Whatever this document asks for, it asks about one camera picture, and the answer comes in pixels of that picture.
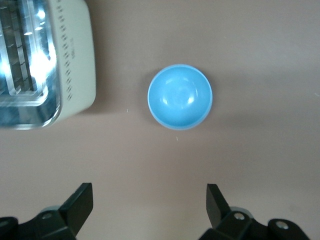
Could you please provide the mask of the cream and chrome toaster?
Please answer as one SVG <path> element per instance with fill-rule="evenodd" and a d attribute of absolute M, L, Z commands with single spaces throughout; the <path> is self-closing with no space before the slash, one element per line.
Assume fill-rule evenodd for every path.
<path fill-rule="evenodd" d="M 95 98 L 86 0 L 0 0 L 0 129 L 47 127 Z"/>

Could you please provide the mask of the blue bowl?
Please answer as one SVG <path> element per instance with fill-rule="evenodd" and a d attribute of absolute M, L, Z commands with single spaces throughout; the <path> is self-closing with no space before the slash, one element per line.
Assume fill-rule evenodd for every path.
<path fill-rule="evenodd" d="M 147 104 L 153 118 L 162 126 L 189 130 L 209 115 L 214 92 L 207 77 L 187 64 L 174 64 L 160 70 L 149 84 Z"/>

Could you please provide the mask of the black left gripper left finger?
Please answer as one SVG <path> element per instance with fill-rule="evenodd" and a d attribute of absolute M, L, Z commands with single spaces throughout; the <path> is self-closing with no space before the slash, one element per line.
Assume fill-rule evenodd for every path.
<path fill-rule="evenodd" d="M 27 222 L 0 217 L 0 240 L 77 240 L 93 206 L 93 186 L 82 183 L 62 205 L 47 207 Z"/>

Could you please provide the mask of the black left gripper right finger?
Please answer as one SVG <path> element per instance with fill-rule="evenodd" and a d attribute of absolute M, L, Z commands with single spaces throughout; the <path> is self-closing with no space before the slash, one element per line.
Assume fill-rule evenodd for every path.
<path fill-rule="evenodd" d="M 217 184 L 207 184 L 206 211 L 211 223 L 198 240 L 311 240 L 294 222 L 273 218 L 259 223 L 241 207 L 230 207 Z"/>

